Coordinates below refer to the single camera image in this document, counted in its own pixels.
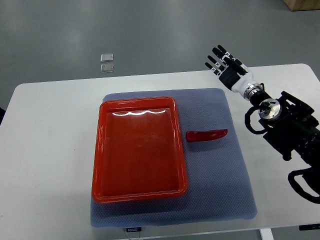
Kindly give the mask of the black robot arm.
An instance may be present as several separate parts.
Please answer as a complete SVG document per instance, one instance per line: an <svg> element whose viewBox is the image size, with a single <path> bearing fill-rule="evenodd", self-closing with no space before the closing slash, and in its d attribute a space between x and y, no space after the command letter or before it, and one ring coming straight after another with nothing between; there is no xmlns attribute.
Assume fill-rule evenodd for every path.
<svg viewBox="0 0 320 240"><path fill-rule="evenodd" d="M244 115L246 128L263 138L290 161L296 151L308 168L288 174L288 182L302 198L314 204L320 202L320 131L314 109L295 96L282 91L272 98L263 83L254 80L252 72L224 47L212 49L205 65L230 91L240 94L251 103Z"/></svg>

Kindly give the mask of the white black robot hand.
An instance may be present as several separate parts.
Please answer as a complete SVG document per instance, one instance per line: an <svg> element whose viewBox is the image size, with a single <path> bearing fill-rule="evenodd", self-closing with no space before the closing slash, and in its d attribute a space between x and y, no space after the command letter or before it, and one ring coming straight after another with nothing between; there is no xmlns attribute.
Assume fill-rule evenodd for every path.
<svg viewBox="0 0 320 240"><path fill-rule="evenodd" d="M205 66L216 76L219 76L218 79L229 90L240 95L248 95L249 91L258 85L252 72L250 70L247 72L223 46L214 47L212 52L220 60L223 60L228 67L221 65L211 55L207 56L211 63L205 62Z"/></svg>

